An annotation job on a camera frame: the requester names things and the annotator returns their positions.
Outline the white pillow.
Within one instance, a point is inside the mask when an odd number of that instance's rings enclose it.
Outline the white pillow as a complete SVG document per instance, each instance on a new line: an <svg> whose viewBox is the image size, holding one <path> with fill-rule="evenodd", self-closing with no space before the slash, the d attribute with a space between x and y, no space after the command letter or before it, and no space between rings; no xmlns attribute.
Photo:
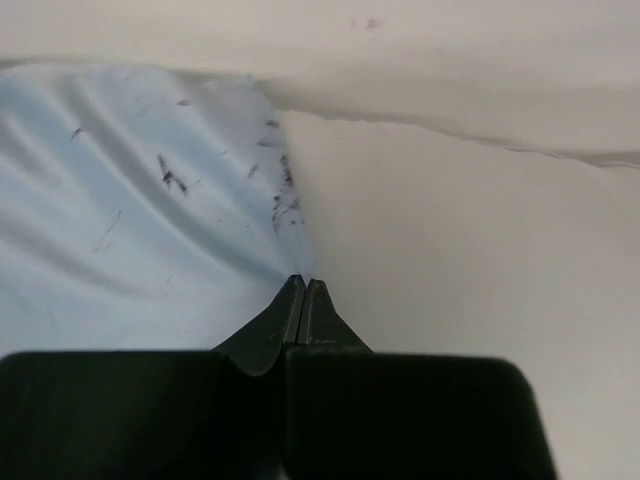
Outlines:
<svg viewBox="0 0 640 480"><path fill-rule="evenodd" d="M639 475L635 1L5 1L1 72L250 77L338 311L498 356L563 479Z"/></svg>

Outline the light blue pillowcase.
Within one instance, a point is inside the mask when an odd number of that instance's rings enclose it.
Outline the light blue pillowcase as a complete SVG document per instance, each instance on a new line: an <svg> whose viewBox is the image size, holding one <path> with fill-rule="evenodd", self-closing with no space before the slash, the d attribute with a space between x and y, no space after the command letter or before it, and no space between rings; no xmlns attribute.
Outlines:
<svg viewBox="0 0 640 480"><path fill-rule="evenodd" d="M247 76L1 72L1 351L201 350L315 254L283 126Z"/></svg>

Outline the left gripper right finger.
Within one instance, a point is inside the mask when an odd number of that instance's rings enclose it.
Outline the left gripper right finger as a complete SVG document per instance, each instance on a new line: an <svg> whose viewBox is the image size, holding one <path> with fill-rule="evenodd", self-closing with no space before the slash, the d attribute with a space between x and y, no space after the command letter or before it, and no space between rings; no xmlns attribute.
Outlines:
<svg viewBox="0 0 640 480"><path fill-rule="evenodd" d="M553 479L532 387L497 358L375 353L309 284L285 354L292 479Z"/></svg>

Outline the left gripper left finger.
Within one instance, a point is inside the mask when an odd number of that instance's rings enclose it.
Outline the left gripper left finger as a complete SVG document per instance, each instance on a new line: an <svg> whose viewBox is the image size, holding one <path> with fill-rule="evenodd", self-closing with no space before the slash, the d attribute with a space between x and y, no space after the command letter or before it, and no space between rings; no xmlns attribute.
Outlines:
<svg viewBox="0 0 640 480"><path fill-rule="evenodd" d="M305 293L290 277L212 350L12 354L1 362L5 479L222 479L269 433L270 376Z"/></svg>

